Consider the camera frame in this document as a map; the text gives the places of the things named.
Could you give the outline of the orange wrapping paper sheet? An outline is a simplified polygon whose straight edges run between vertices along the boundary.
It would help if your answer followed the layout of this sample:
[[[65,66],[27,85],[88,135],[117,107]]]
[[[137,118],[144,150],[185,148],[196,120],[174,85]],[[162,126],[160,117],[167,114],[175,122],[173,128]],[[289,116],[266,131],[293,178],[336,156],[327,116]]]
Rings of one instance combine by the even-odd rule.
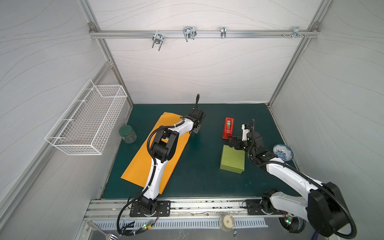
[[[160,116],[160,118],[154,125],[153,130],[160,127],[161,125],[175,125],[181,120],[182,119],[180,115],[165,112]],[[189,138],[190,133],[185,133],[179,137],[175,155],[168,162],[165,168],[165,172],[160,183],[160,194],[164,192],[164,189],[166,188],[166,185],[183,153],[185,146],[187,145]],[[148,175],[150,173],[152,162],[153,161],[147,151],[147,142],[144,141],[136,155],[133,157],[133,160],[121,176],[121,178],[144,188],[148,180]]]

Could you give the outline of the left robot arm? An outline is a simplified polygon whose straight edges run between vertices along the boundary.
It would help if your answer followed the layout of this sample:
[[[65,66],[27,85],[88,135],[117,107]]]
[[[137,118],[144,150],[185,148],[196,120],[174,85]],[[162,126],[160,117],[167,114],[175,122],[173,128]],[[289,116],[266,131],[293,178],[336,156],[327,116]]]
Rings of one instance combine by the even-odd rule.
[[[157,208],[160,183],[168,162],[174,157],[179,137],[186,133],[198,133],[204,112],[197,107],[181,120],[170,126],[155,129],[147,140],[147,151],[152,164],[146,185],[138,198],[140,207],[146,214],[153,214]]]

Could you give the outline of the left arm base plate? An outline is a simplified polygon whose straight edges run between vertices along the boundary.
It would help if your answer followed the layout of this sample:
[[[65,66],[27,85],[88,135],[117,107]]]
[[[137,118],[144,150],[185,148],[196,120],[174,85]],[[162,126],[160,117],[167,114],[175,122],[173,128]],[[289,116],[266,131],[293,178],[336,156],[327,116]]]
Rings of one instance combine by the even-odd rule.
[[[169,217],[170,211],[170,201],[155,201],[150,203],[150,205],[135,201],[131,206],[130,217]]]

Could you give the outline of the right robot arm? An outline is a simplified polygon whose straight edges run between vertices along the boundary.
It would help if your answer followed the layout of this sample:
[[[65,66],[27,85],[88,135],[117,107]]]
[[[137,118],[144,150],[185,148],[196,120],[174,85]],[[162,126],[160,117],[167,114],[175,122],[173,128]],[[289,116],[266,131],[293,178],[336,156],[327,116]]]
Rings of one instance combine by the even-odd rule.
[[[266,207],[307,221],[324,237],[336,235],[350,240],[357,236],[357,225],[336,184],[322,183],[290,166],[265,149],[263,138],[257,132],[247,133],[245,138],[231,136],[229,146],[245,151],[252,164],[279,178],[299,194],[294,197],[271,190],[264,195]]]

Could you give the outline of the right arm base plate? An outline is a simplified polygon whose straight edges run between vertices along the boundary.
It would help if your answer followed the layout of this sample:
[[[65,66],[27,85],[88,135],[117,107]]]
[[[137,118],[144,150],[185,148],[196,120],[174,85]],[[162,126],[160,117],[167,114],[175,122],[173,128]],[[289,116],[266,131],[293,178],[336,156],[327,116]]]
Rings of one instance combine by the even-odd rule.
[[[265,199],[247,199],[241,204],[241,208],[247,211],[250,216],[285,216],[285,214],[273,207],[270,200]]]

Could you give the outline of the green gift box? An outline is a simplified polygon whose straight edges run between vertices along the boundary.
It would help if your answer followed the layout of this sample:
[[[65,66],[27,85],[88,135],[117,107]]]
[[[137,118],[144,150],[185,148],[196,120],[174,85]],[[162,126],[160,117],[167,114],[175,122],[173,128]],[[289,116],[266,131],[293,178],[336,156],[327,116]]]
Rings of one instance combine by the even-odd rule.
[[[245,170],[245,152],[224,145],[221,155],[220,169],[241,174]]]

